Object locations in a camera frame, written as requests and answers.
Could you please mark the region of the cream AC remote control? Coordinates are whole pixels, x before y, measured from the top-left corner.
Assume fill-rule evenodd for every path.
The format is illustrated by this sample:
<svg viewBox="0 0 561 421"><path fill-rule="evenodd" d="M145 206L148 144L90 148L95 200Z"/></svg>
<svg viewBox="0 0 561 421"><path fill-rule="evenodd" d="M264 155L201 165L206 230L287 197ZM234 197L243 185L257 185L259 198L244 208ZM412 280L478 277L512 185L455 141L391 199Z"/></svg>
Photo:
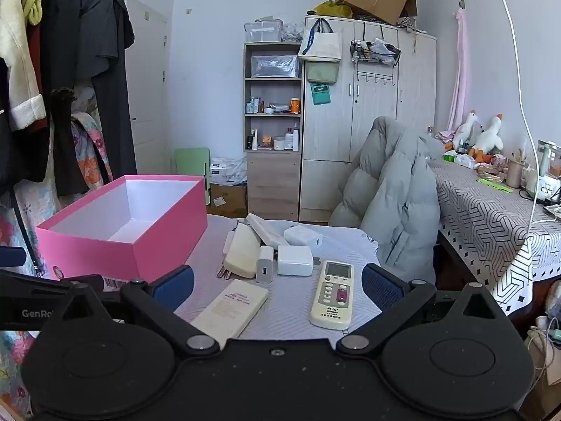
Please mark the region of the cream AC remote control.
<svg viewBox="0 0 561 421"><path fill-rule="evenodd" d="M349 328L353 312L354 275L352 264L334 260L322 263L309 316L312 325L336 331Z"/></svg>

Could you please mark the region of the cream power bank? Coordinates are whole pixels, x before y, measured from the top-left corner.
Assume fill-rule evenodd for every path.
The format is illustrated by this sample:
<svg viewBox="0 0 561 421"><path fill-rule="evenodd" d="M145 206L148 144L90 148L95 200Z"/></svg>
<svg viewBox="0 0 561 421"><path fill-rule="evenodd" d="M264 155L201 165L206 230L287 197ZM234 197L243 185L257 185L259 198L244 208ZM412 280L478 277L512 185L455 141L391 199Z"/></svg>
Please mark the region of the cream power bank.
<svg viewBox="0 0 561 421"><path fill-rule="evenodd" d="M267 299L267 289L234 280L190 324L223 348L239 337Z"/></svg>

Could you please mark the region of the pink cardboard box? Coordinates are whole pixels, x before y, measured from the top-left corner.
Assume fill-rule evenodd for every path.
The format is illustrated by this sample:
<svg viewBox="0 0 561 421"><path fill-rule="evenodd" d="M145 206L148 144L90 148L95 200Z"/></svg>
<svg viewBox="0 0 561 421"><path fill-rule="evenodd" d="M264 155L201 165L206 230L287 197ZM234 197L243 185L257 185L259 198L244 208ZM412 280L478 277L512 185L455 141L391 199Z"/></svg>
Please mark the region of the pink cardboard box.
<svg viewBox="0 0 561 421"><path fill-rule="evenodd" d="M185 263L207 227L200 176L126 175L36 228L48 272L152 282Z"/></svg>

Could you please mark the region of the cream rounded remote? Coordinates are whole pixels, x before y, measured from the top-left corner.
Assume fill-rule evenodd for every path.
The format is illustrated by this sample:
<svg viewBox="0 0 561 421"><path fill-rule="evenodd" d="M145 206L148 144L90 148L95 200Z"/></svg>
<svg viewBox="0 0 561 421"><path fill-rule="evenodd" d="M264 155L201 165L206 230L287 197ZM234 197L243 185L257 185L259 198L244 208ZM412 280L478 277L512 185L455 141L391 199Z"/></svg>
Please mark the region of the cream rounded remote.
<svg viewBox="0 0 561 421"><path fill-rule="evenodd" d="M257 264L261 240L253 229L239 223L226 253L223 267L235 276L253 279L257 273Z"/></svg>

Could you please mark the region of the white long rectangular device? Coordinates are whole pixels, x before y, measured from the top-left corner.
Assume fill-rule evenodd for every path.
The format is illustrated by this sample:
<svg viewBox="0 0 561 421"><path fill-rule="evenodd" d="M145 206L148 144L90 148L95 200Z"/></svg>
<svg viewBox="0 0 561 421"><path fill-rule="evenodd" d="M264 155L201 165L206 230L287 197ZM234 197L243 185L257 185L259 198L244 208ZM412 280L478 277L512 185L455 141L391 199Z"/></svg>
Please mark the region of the white long rectangular device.
<svg viewBox="0 0 561 421"><path fill-rule="evenodd" d="M253 231L259 236L263 244L277 250L280 245L288 245L288 241L270 224L269 221L249 213L246 221Z"/></svg>

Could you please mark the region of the white cloth with guitar print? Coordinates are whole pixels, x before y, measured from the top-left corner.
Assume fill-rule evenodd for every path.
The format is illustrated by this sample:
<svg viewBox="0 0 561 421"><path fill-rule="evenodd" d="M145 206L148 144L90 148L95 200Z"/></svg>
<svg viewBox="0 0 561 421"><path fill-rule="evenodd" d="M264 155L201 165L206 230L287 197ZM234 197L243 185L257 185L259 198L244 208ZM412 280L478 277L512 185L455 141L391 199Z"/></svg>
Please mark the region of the white cloth with guitar print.
<svg viewBox="0 0 561 421"><path fill-rule="evenodd" d="M227 234L237 224L236 220L226 217L207 217L207 229L187 260L194 272L193 292L175 311L183 320L190 322L196 318L230 283L217 275L223 268ZM313 256L354 266L355 288L349 327L354 331L381 314L381 309L365 295L361 285L363 268L378 262L378 244L358 228L320 225L311 228L322 235L322 245L312 250ZM311 276L274 276L264 286L268 290L268 299L239 337L256 340L327 338L334 343L346 335L345 331L318 328L309 321L319 272L320 267L316 266Z"/></svg>

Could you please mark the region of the grey puffer jacket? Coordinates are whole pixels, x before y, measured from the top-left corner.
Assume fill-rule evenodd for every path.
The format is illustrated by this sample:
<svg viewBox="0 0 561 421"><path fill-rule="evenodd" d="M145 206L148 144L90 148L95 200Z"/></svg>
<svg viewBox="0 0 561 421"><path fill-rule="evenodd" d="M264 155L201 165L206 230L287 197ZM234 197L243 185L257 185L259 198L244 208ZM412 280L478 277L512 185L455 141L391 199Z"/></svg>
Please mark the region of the grey puffer jacket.
<svg viewBox="0 0 561 421"><path fill-rule="evenodd" d="M365 232L378 243L379 265L394 276L434 283L440 206L430 162L443 153L429 134L378 117L339 185L342 201L328 224Z"/></svg>

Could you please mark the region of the white square power adapter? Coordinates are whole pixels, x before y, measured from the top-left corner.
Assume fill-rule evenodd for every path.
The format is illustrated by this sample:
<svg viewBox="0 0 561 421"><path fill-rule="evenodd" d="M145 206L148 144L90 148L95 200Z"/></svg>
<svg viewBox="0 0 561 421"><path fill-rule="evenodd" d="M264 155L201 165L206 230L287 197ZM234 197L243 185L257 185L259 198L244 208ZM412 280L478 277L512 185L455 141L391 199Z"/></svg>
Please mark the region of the white square power adapter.
<svg viewBox="0 0 561 421"><path fill-rule="evenodd" d="M314 269L314 257L307 246L280 245L277 262L279 276L311 276Z"/></svg>

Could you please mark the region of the white adapter at back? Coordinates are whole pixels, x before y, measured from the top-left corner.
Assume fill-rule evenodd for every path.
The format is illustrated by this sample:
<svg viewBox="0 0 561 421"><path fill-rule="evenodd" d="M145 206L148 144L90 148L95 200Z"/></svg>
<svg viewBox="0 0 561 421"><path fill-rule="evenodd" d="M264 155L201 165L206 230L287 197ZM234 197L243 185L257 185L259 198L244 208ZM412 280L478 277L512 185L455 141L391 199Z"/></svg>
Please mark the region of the white adapter at back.
<svg viewBox="0 0 561 421"><path fill-rule="evenodd" d="M318 248L322 245L322 234L304 225L296 225L287 228L283 232L283 238L291 245Z"/></svg>

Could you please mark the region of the patterned tablecloth desk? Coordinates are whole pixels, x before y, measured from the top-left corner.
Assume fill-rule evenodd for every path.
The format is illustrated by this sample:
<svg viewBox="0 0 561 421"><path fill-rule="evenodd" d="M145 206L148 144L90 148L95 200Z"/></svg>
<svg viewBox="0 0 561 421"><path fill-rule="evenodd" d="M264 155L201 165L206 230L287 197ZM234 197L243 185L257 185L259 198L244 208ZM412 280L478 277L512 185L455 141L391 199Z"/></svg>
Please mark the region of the patterned tablecloth desk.
<svg viewBox="0 0 561 421"><path fill-rule="evenodd" d="M472 169L431 163L440 231L506 315L533 301L533 285L560 276L560 221L514 190L484 185Z"/></svg>

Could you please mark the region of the white goose plush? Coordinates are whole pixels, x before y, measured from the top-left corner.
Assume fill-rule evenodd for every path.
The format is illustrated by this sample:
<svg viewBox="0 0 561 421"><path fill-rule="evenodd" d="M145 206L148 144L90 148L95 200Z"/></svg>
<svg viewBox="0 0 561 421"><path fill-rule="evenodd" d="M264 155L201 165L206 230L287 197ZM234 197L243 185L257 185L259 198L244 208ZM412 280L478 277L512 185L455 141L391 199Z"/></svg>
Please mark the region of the white goose plush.
<svg viewBox="0 0 561 421"><path fill-rule="evenodd" d="M503 150L504 142L498 135L502 125L502 118L503 115L501 113L493 116L490 126L476 139L473 146L474 155L487 155L490 154L493 149L497 149L499 151Z"/></svg>

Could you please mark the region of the cream fleece-cuff jacket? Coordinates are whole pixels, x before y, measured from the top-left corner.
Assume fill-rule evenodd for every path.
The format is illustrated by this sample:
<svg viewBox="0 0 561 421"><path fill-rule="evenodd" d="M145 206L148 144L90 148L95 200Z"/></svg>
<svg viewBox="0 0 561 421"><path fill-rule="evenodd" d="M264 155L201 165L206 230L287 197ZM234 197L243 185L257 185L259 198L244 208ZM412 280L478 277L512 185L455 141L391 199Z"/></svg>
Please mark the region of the cream fleece-cuff jacket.
<svg viewBox="0 0 561 421"><path fill-rule="evenodd" d="M47 116L31 62L21 0L1 0L1 58L8 67L11 127L22 130Z"/></svg>

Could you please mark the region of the pink hanging towel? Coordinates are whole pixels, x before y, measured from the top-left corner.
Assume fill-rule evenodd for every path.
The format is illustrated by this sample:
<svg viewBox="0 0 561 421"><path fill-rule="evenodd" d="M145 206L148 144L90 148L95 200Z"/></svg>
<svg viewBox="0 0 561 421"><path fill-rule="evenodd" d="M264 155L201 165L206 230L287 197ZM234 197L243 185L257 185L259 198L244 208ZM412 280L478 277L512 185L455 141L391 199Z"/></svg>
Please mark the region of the pink hanging towel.
<svg viewBox="0 0 561 421"><path fill-rule="evenodd" d="M470 76L466 9L459 7L454 16L457 19L457 74L455 74L447 130L456 130L463 123Z"/></svg>

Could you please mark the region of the black hanging coat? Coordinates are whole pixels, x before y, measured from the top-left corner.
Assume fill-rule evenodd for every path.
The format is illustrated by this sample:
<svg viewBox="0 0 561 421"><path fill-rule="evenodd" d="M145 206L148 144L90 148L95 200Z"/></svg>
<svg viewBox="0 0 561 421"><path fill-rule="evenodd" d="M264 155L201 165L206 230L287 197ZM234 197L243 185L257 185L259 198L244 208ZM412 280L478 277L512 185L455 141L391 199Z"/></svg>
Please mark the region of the black hanging coat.
<svg viewBox="0 0 561 421"><path fill-rule="evenodd" d="M41 80L53 122L53 168L61 196L84 194L75 155L71 103L76 86L93 87L109 167L137 171L130 123L126 50L135 35L124 0L42 0Z"/></svg>

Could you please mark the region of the teal wall organizer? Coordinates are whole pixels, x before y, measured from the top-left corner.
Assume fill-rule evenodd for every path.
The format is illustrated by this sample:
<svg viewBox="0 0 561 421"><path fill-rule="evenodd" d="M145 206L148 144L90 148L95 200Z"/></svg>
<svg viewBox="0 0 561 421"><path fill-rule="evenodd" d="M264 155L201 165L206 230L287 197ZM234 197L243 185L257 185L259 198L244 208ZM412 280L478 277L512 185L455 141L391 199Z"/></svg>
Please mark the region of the teal wall organizer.
<svg viewBox="0 0 561 421"><path fill-rule="evenodd" d="M311 83L310 90L312 101L315 106L328 105L331 103L330 86L328 84Z"/></svg>

